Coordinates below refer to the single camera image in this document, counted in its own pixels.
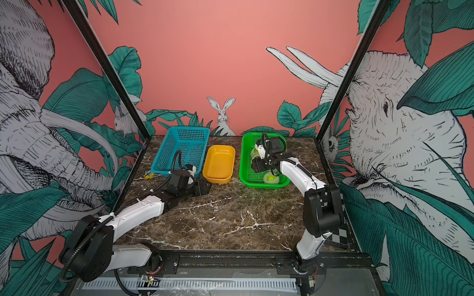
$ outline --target blue plastic basket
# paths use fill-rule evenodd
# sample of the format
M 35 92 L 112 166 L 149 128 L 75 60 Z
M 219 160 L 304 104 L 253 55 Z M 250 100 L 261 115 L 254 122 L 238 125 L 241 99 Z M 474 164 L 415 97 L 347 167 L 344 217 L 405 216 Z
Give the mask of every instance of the blue plastic basket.
M 161 143 L 160 150 L 153 160 L 150 170 L 153 173 L 169 176 L 174 154 L 177 150 L 182 151 L 181 163 L 192 164 L 197 168 L 194 177 L 197 178 L 202 168 L 202 161 L 206 154 L 207 141 L 210 130 L 206 127 L 172 126 L 168 129 Z M 179 168 L 178 160 L 174 165 Z

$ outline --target white rabbit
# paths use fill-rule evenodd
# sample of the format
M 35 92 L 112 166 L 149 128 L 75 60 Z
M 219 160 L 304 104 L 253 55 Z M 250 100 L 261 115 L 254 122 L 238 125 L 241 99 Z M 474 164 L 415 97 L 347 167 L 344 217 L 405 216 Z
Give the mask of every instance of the white rabbit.
M 209 100 L 209 103 L 210 105 L 216 109 L 217 111 L 219 111 L 219 116 L 217 117 L 217 121 L 218 121 L 218 128 L 216 131 L 222 129 L 222 131 L 220 132 L 220 135 L 236 135 L 229 127 L 229 125 L 227 124 L 227 121 L 229 120 L 229 117 L 227 117 L 226 115 L 226 110 L 232 106 L 232 104 L 236 101 L 236 99 L 234 98 L 230 98 L 226 101 L 226 103 L 224 104 L 224 107 L 221 109 L 220 108 L 220 105 L 219 103 L 214 100 L 213 98 L 211 97 L 207 97 L 208 100 Z

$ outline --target rabbit ear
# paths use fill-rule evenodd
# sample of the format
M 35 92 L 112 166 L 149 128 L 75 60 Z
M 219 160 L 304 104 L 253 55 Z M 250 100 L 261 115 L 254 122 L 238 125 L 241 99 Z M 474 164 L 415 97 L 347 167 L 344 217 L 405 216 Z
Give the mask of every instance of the rabbit ear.
M 220 111 L 220 105 L 219 105 L 219 103 L 218 103 L 216 100 L 214 100 L 213 98 L 211 98 L 211 97 L 207 97 L 207 98 L 208 98 L 208 100 L 209 100 L 210 105 L 211 105 L 214 109 L 216 109 L 217 111 Z
M 230 98 L 226 101 L 226 103 L 224 104 L 224 108 L 222 110 L 226 110 L 227 108 L 229 108 L 230 106 L 232 106 L 232 104 L 236 101 L 236 99 L 234 98 Z

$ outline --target black cable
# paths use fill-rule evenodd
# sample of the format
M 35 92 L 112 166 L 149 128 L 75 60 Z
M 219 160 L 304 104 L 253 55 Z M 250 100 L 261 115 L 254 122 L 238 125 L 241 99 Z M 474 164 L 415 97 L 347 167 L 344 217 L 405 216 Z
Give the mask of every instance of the black cable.
M 97 225 L 92 231 L 82 240 L 82 242 L 74 249 L 74 252 L 71 254 L 69 259 L 67 260 L 66 264 L 64 264 L 63 269 L 61 270 L 61 273 L 59 275 L 59 280 L 63 283 L 67 283 L 70 280 L 76 279 L 77 276 L 72 276 L 70 278 L 66 277 L 66 273 L 69 270 L 69 267 L 71 266 L 72 262 L 74 259 L 76 259 L 77 254 L 84 248 L 84 246 L 91 240 L 95 234 L 102 229 L 108 222 L 110 222 L 114 217 L 109 216 L 107 219 L 105 219 L 102 223 Z
M 132 291 L 128 290 L 126 286 L 124 286 L 124 284 L 120 280 L 118 269 L 114 269 L 114 274 L 115 274 L 115 279 L 117 280 L 118 286 L 120 287 L 120 289 L 122 289 L 122 291 L 125 292 L 125 294 L 130 295 L 130 296 L 140 296 L 141 295 L 141 294 L 138 294 L 138 293 L 133 293 Z

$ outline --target green plastic basket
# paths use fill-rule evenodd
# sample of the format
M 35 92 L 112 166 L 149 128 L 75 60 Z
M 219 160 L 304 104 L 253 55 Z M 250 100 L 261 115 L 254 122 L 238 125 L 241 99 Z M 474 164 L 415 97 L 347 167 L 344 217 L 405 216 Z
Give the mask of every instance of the green plastic basket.
M 267 135 L 269 137 L 279 136 L 282 140 L 284 140 L 284 138 L 279 134 L 267 133 Z M 278 189 L 285 187 L 290 183 L 290 179 L 288 179 L 286 176 L 280 175 L 280 182 L 278 184 L 266 184 L 264 183 L 264 175 L 269 172 L 269 170 L 257 174 L 250 167 L 250 152 L 255 148 L 255 142 L 261 138 L 262 133 L 248 133 L 242 137 L 242 150 L 240 152 L 240 169 L 238 176 L 242 183 L 250 188 Z

